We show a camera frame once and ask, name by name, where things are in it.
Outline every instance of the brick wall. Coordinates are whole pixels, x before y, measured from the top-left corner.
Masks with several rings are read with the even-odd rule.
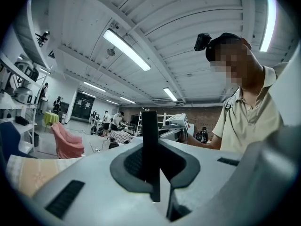
[[[124,112],[124,121],[130,121],[132,115],[139,115],[143,111],[142,108],[120,108],[119,111]],[[150,111],[157,111],[157,114],[164,114],[166,112],[169,115],[185,113],[189,123],[194,124],[194,135],[202,130],[202,127],[207,127],[208,139],[212,139],[212,130],[215,127],[218,118],[220,117],[222,108],[150,108]]]

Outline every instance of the trash bin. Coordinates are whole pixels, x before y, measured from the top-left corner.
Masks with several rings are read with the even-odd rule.
[[[33,140],[34,140],[34,147],[39,146],[39,135],[38,135],[38,133],[34,132]]]

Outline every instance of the shirt collar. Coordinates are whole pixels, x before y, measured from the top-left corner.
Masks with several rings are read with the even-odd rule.
[[[274,82],[277,79],[275,70],[273,68],[263,66],[263,71],[264,71],[263,88],[270,87],[271,85],[274,84]],[[239,87],[238,90],[235,93],[235,101],[242,100],[242,99],[243,99],[242,91]]]

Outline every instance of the person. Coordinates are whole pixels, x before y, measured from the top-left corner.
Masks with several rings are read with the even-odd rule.
[[[239,87],[223,103],[210,144],[205,145],[189,134],[182,135],[180,142],[186,140],[189,145],[244,153],[250,143],[263,140],[283,125],[268,90],[287,63],[273,68],[262,66],[251,48],[244,38],[231,33],[223,33],[207,44],[210,66],[225,72]]]
[[[111,130],[117,130],[117,126],[119,125],[119,123],[121,122],[122,117],[124,116],[123,111],[116,113],[113,116],[113,122],[111,124]]]
[[[41,93],[40,93],[40,96],[39,96],[39,99],[38,99],[38,103],[37,103],[37,107],[39,108],[37,111],[38,111],[38,114],[41,114],[42,113],[42,110],[41,110],[41,99],[42,98],[45,98],[46,97],[46,92],[47,92],[47,89],[48,89],[48,83],[46,82],[43,86],[42,86],[42,90],[41,90]]]
[[[208,141],[207,128],[203,127],[202,130],[195,135],[195,139],[201,143],[206,144]]]
[[[59,96],[53,103],[53,111],[59,111],[61,108],[61,97]]]
[[[108,111],[105,111],[104,117],[103,117],[103,124],[104,124],[103,134],[101,135],[101,137],[108,135],[108,129],[109,129],[110,122],[111,122],[111,116]]]

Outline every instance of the rice cooker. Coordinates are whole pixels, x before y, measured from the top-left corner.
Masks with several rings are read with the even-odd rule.
[[[19,87],[14,91],[14,98],[20,103],[30,104],[32,102],[32,91],[25,87]]]

